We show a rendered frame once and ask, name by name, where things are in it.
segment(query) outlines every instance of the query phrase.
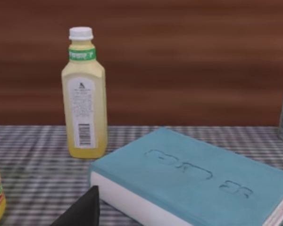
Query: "blue book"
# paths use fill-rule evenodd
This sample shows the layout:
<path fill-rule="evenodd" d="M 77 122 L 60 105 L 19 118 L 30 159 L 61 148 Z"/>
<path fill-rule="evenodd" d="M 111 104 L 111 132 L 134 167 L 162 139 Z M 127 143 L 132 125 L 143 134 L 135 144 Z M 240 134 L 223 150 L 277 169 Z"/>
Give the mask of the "blue book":
<path fill-rule="evenodd" d="M 165 128 L 92 162 L 89 177 L 144 226 L 283 222 L 283 170 Z"/>

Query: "green label band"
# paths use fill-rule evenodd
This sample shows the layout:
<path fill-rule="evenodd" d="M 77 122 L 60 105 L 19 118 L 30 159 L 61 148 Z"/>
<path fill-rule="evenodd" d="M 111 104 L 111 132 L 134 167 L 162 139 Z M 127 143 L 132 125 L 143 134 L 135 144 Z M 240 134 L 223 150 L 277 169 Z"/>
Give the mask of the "green label band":
<path fill-rule="evenodd" d="M 94 60 L 96 58 L 95 48 L 87 50 L 74 50 L 69 49 L 69 59 L 84 61 L 84 60 Z"/>

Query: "white bottle cap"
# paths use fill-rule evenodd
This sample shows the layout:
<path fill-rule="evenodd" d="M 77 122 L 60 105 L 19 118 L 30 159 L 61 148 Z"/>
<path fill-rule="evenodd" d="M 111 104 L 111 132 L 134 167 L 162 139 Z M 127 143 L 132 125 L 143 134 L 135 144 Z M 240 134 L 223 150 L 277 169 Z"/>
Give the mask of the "white bottle cap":
<path fill-rule="evenodd" d="M 74 41 L 84 41 L 93 39 L 90 27 L 73 27 L 69 29 L 69 39 Z"/>

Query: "brown wooden background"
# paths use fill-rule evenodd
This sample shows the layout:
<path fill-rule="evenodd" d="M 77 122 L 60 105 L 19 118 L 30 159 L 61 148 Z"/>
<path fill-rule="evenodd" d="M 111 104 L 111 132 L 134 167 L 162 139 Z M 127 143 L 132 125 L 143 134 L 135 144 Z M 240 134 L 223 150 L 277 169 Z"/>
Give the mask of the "brown wooden background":
<path fill-rule="evenodd" d="M 68 29 L 94 29 L 109 123 L 277 125 L 283 0 L 0 1 L 0 124 L 64 124 Z"/>

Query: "plaid fabric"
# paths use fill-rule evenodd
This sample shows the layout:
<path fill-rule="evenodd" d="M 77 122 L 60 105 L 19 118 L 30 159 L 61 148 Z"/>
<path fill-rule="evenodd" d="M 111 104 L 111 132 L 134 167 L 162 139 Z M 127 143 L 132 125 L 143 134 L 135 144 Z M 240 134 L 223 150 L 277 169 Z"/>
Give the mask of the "plaid fabric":
<path fill-rule="evenodd" d="M 109 127 L 108 151 L 156 127 Z M 283 169 L 274 127 L 168 127 Z M 71 158 L 63 126 L 0 126 L 0 172 L 7 196 L 1 226 L 48 226 L 88 190 L 90 160 Z M 101 226 L 139 226 L 101 203 Z"/>

